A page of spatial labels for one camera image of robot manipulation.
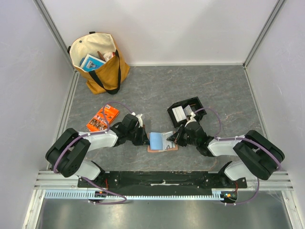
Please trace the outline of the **silver credit card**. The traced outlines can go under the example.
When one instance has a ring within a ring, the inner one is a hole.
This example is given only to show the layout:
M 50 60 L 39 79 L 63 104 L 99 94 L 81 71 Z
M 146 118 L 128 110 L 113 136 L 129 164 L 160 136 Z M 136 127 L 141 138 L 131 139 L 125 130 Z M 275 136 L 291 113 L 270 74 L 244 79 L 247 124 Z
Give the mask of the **silver credit card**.
M 176 144 L 169 141 L 168 138 L 174 134 L 174 131 L 163 133 L 163 150 L 169 150 L 176 147 Z

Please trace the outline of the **brown leather card holder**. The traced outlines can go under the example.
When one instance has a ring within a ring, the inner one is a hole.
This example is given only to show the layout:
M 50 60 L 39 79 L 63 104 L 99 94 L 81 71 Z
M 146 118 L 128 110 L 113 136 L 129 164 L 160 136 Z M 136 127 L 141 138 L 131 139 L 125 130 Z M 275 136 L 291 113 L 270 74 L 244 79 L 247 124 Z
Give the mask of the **brown leather card holder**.
M 150 144 L 148 145 L 147 151 L 149 153 L 160 153 L 160 152 L 168 152 L 168 151 L 177 151 L 178 145 L 176 144 L 175 148 L 169 150 L 163 150 L 163 133 L 150 132 L 147 134 L 150 140 Z

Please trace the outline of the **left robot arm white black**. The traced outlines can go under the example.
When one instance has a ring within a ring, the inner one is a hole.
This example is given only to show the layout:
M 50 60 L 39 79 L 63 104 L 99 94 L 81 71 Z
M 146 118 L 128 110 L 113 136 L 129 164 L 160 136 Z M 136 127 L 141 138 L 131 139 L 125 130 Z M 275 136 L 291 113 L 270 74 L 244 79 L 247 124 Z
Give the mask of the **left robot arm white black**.
M 143 114 L 127 114 L 121 122 L 101 132 L 78 132 L 68 128 L 47 151 L 45 158 L 54 173 L 64 177 L 85 177 L 94 187 L 104 184 L 104 170 L 95 162 L 85 159 L 90 151 L 117 147 L 130 141 L 135 146 L 149 145 Z

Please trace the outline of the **white card stack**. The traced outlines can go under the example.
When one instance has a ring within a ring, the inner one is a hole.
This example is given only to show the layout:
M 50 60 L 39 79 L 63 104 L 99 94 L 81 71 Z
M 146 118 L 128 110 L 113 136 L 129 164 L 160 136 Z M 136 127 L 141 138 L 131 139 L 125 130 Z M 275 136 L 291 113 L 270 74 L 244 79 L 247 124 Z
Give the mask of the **white card stack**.
M 172 109 L 176 122 L 186 120 L 186 115 L 181 106 L 175 107 Z

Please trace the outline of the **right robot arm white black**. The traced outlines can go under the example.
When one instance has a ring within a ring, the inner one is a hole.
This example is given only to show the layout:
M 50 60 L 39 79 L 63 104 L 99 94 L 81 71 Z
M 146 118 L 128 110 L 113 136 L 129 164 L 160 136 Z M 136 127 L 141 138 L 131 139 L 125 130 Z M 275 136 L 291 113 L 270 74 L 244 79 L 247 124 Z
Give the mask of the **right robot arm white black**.
M 212 137 L 197 121 L 181 125 L 178 131 L 167 137 L 167 141 L 179 146 L 193 145 L 203 156 L 239 157 L 238 161 L 227 162 L 218 172 L 218 182 L 225 188 L 241 178 L 268 180 L 280 170 L 285 159 L 282 150 L 255 130 L 231 138 Z

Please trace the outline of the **black plastic bin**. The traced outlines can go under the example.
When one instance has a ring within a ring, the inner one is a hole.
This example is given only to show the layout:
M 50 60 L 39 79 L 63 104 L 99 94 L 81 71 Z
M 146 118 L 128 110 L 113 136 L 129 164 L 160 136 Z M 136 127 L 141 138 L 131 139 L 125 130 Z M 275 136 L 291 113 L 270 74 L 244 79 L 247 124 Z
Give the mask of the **black plastic bin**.
M 172 109 L 175 107 L 181 106 L 184 110 L 184 113 L 186 115 L 186 120 L 176 122 L 174 114 L 172 112 Z M 167 113 L 170 117 L 170 120 L 175 128 L 178 128 L 180 125 L 185 125 L 187 123 L 187 115 L 189 115 L 191 112 L 194 112 L 198 109 L 203 108 L 203 105 L 198 97 L 192 97 L 186 100 L 182 100 L 179 102 L 176 102 L 172 104 L 168 109 Z

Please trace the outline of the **orange product box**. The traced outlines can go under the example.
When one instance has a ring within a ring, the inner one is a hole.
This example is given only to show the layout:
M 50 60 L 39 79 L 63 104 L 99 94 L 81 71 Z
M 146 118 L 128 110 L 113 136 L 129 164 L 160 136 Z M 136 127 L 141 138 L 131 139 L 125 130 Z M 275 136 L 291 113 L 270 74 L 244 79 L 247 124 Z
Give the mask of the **orange product box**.
M 111 124 L 116 117 L 119 115 L 120 111 L 109 104 L 105 105 L 104 108 L 101 108 L 96 115 L 90 120 L 86 125 L 90 132 L 98 132 L 107 129 L 108 125 Z

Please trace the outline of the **brown item in bag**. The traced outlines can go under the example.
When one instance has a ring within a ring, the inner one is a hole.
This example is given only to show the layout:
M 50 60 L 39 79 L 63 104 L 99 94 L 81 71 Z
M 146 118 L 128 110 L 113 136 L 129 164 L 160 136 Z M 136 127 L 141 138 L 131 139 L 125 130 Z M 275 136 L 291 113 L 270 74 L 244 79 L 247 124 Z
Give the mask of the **brown item in bag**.
M 99 58 L 105 62 L 104 56 L 99 51 L 97 51 L 97 53 L 98 53 Z

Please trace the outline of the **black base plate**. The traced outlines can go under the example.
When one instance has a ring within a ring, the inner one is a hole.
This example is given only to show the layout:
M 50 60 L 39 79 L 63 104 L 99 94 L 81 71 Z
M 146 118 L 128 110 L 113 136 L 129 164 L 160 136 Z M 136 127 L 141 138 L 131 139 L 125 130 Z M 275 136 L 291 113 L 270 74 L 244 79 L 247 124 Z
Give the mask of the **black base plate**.
M 213 188 L 247 188 L 244 177 L 231 181 L 207 171 L 106 171 L 93 183 L 127 196 L 210 195 Z

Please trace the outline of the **mustard canvas tote bag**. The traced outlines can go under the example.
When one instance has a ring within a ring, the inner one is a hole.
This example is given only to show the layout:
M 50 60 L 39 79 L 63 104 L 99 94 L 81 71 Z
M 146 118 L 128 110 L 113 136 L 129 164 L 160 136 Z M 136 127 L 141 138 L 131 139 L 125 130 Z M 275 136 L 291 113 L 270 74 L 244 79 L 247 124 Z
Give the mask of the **mustard canvas tote bag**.
M 99 58 L 97 51 L 102 55 L 109 53 L 112 57 L 94 71 L 86 72 L 81 69 L 81 59 L 86 57 L 87 54 Z M 86 84 L 93 94 L 118 93 L 130 67 L 125 62 L 124 56 L 111 34 L 90 32 L 88 35 L 76 39 L 68 47 L 67 52 L 70 55 L 73 67 L 87 80 Z

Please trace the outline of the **blue white book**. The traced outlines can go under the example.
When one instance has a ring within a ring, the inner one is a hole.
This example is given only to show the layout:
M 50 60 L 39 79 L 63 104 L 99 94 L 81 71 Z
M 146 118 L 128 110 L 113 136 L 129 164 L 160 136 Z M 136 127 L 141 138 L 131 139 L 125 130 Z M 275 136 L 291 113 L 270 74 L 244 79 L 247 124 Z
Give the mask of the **blue white book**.
M 94 57 L 93 55 L 87 54 L 86 57 L 81 59 L 80 68 L 86 72 L 90 72 L 100 68 L 105 63 L 105 61 Z

